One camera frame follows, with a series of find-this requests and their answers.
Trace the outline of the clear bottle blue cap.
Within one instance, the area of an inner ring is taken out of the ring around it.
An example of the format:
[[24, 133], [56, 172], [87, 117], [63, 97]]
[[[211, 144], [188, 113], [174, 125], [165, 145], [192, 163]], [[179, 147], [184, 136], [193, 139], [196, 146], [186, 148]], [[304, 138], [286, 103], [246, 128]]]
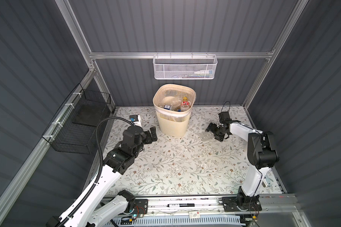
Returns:
[[204, 131], [199, 134], [201, 141], [206, 142], [214, 138], [214, 134], [211, 131]]

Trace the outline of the clear bottle blue label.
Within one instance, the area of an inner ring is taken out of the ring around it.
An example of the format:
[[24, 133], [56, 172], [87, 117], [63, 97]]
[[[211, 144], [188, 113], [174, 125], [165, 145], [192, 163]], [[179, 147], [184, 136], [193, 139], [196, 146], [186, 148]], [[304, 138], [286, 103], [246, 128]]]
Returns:
[[163, 109], [177, 112], [180, 109], [182, 99], [178, 96], [167, 96], [163, 99]]

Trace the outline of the clear cola bottle yellow cap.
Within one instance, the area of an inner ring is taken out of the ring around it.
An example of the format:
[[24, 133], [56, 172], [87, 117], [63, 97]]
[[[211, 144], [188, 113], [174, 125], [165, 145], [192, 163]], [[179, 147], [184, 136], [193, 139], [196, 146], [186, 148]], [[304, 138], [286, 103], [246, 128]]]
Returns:
[[185, 112], [185, 111], [189, 110], [190, 108], [191, 108], [190, 101], [188, 100], [187, 97], [183, 97], [181, 105], [180, 105], [180, 110], [182, 112]]

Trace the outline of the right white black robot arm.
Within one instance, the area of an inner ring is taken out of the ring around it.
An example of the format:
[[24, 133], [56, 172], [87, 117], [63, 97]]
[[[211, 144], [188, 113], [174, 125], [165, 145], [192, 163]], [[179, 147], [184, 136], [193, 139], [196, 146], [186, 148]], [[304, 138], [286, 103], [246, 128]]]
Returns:
[[245, 181], [239, 187], [233, 205], [240, 211], [261, 210], [259, 203], [260, 187], [267, 173], [280, 160], [276, 151], [275, 136], [270, 131], [261, 131], [231, 119], [228, 112], [218, 114], [218, 124], [210, 123], [205, 133], [223, 142], [231, 135], [247, 142], [247, 158], [251, 167]]

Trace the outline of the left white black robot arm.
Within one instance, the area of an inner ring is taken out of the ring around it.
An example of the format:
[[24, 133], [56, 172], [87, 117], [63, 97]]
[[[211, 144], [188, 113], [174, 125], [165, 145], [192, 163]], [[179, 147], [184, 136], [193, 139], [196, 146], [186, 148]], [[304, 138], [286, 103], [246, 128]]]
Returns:
[[101, 170], [95, 179], [81, 193], [77, 200], [60, 217], [51, 217], [48, 227], [101, 227], [121, 213], [129, 213], [135, 203], [135, 196], [127, 190], [98, 208], [111, 186], [134, 164], [145, 144], [157, 141], [156, 128], [144, 131], [137, 125], [129, 126], [123, 132], [123, 140], [107, 154], [100, 165]]

